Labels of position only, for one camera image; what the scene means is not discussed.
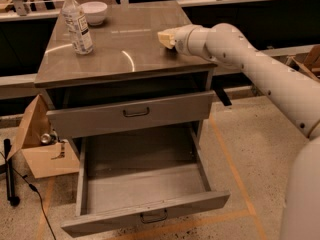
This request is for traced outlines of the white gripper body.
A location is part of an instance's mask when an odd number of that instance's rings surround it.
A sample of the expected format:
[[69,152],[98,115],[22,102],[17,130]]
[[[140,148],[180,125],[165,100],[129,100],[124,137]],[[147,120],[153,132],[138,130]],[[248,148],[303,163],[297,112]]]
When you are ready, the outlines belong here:
[[180,27],[174,35],[175,49],[188,56],[207,56],[207,34],[208,29],[200,25]]

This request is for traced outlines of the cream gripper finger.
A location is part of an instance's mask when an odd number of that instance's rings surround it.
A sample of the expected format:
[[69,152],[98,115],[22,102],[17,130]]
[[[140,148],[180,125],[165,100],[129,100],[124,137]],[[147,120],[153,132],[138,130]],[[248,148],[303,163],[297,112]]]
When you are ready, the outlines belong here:
[[178,44],[177,33],[178,28],[170,28],[157,33],[159,42],[168,49],[173,49]]

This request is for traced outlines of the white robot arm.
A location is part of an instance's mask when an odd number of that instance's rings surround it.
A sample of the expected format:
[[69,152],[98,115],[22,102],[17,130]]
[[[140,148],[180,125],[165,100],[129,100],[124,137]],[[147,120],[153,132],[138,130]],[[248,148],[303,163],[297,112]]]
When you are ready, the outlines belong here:
[[231,24],[166,29],[158,40],[180,54],[241,70],[309,139],[290,171],[279,240],[320,240],[320,83],[257,50]]

